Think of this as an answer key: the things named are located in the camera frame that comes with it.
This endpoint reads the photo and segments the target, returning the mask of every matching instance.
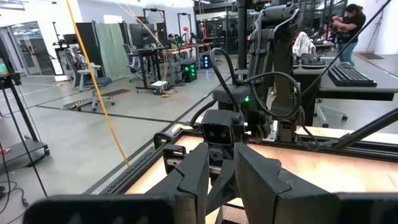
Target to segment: person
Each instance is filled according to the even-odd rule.
[[[338,51],[340,52],[347,43],[362,29],[366,22],[366,16],[362,12],[362,6],[350,4],[346,7],[346,17],[333,17],[333,25],[340,28],[342,33],[338,37]],[[358,43],[358,37],[355,37],[340,55],[340,62],[349,62],[355,66],[352,55]]]
[[[169,45],[174,44],[174,35],[173,34],[169,34]]]

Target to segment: white wall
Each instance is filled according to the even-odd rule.
[[[76,21],[81,21],[77,6],[77,0],[70,0],[73,15]],[[59,34],[74,34],[72,20],[67,8],[66,0],[58,0],[57,4],[32,1],[24,4],[25,11],[0,9],[0,27],[11,26],[24,22],[37,21],[42,33],[48,53],[56,57],[54,46],[57,41],[52,22],[56,22]]]
[[[169,34],[179,34],[177,13],[185,12],[191,14],[192,30],[196,32],[193,1],[191,0],[141,0],[140,2],[128,0],[78,0],[83,22],[98,21],[104,22],[104,15],[121,16],[128,23],[137,23],[136,19],[129,15],[130,10],[137,16],[144,16],[143,8],[157,8],[165,11],[166,27]],[[150,23],[162,22],[162,16],[158,12],[149,12],[147,20]],[[189,20],[186,16],[181,17],[181,30],[184,26],[189,27]]]
[[[391,1],[384,9],[383,21],[377,38],[375,53],[380,55],[398,54],[398,1]]]
[[[386,1],[387,0],[348,0],[348,4],[357,4],[362,6],[363,12],[366,15],[366,22],[368,22]],[[356,52],[365,52],[367,50],[372,52],[375,50],[380,28],[380,25],[377,27],[377,23],[380,20],[380,16],[381,14],[378,15],[373,22],[359,35],[359,42],[355,48]]]

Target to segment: glass door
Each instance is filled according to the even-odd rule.
[[[52,62],[37,22],[10,27],[30,75],[55,75]]]
[[[6,47],[7,54],[10,58],[11,65],[15,72],[21,75],[25,74],[24,63],[22,61],[19,50],[12,39],[12,34],[7,27],[0,28],[0,39]]]

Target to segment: black floor mat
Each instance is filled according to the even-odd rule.
[[[378,55],[376,55],[374,53],[359,53],[359,54],[360,54],[360,56],[363,56],[366,59],[370,59],[370,60],[372,60],[372,59],[384,59],[384,57],[380,57],[380,56],[378,56]]]

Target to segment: concrete floor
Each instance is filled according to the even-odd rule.
[[[355,57],[354,60],[364,63],[359,57]],[[364,63],[364,65],[373,66],[370,63]],[[224,78],[229,76],[226,62],[220,65],[220,70]],[[89,93],[72,90],[71,84],[67,82],[54,83],[52,77],[22,77],[22,83],[20,89],[27,107],[40,137],[49,145],[51,152],[50,157],[46,157],[37,164],[38,172],[49,195],[86,192],[110,170],[118,166],[114,169],[115,172],[108,176],[108,181],[97,184],[97,187],[103,188],[123,171],[123,158],[99,107],[98,114],[60,109],[64,104],[89,97]],[[209,95],[211,90],[219,85],[219,81],[212,69],[200,70],[198,80],[178,87],[178,96],[172,98],[161,98],[145,91],[136,93],[135,86],[141,85],[142,83],[138,80],[129,83],[128,79],[123,79],[101,91],[106,93],[118,89],[132,90],[132,93],[114,99],[116,105],[107,105],[118,141],[126,156],[132,161],[136,158],[134,157],[136,155],[132,155],[140,147],[150,146],[150,139],[157,131],[168,131],[178,121],[189,121],[197,110],[211,100],[211,97],[203,97]],[[22,134],[28,134],[14,100],[10,99],[10,101]],[[199,101],[201,103],[186,113]],[[324,100],[323,104],[348,113],[349,119],[345,123],[333,114],[326,114],[331,128],[358,129],[395,108],[398,105],[398,99],[395,97],[393,102]],[[0,94],[0,110],[3,114],[9,114],[2,94]],[[91,111],[91,107],[86,106],[83,111]],[[0,141],[4,147],[21,141],[10,115],[6,116],[8,118],[0,119]],[[315,118],[314,126],[321,125],[319,118]],[[392,124],[381,132],[398,134],[398,124]],[[22,158],[8,166],[13,169],[26,163],[27,158]],[[33,168],[14,170],[10,173],[10,178],[18,183],[18,187],[25,190],[25,198],[29,203],[44,197]],[[0,175],[0,181],[5,180],[6,176]],[[0,223],[7,223],[24,211],[20,198],[20,192],[11,194],[9,205],[0,215]],[[0,208],[3,208],[5,201],[5,199],[0,201]]]

